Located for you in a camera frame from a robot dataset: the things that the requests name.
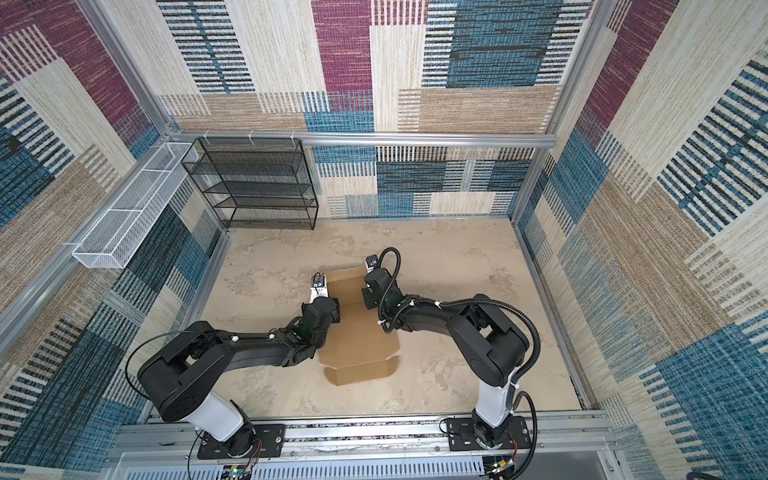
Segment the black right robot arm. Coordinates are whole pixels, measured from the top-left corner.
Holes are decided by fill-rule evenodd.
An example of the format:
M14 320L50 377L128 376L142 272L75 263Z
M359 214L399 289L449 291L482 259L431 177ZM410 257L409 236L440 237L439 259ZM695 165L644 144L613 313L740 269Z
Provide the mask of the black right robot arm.
M519 380L541 352L540 335L530 318L483 294L450 302L405 295L395 276L384 268L368 272L364 282L366 308L377 311L385 332L426 331L454 341L479 380L472 411L477 440L485 448L500 446L513 415Z

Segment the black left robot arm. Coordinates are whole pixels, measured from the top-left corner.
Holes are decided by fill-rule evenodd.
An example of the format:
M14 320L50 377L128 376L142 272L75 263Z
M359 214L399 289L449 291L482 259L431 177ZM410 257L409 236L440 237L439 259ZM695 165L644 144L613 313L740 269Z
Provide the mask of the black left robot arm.
M226 372L251 367L292 367L314 357L330 326L340 321L336 299L317 297L301 315L270 333L234 333L205 321L191 324L148 359L137 379L166 422L187 422L238 458L255 442L244 413L214 392Z

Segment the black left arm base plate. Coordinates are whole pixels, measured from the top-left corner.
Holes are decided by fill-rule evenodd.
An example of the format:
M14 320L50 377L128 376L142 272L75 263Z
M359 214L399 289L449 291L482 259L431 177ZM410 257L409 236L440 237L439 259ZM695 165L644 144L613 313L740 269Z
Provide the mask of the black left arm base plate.
M285 424L245 425L232 438L218 441L205 432L198 448L198 460L248 460L278 458L285 440Z

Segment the brown cardboard box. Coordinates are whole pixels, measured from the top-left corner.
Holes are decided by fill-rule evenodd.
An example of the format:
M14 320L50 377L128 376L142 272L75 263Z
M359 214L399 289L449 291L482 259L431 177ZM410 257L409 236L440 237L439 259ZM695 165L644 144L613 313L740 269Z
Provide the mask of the brown cardboard box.
M399 338L385 333L377 311L363 298L363 267L337 270L327 275L329 295L339 301L340 322L330 327L325 345L318 350L327 380L334 386L389 377L399 366Z

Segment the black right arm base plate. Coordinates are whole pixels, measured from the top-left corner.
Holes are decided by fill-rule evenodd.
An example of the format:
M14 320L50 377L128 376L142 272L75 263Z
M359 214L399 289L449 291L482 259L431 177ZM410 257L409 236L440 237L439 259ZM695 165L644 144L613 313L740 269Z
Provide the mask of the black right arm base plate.
M491 427L479 417L449 417L440 421L451 451L529 449L533 430L522 416L509 415L500 426Z

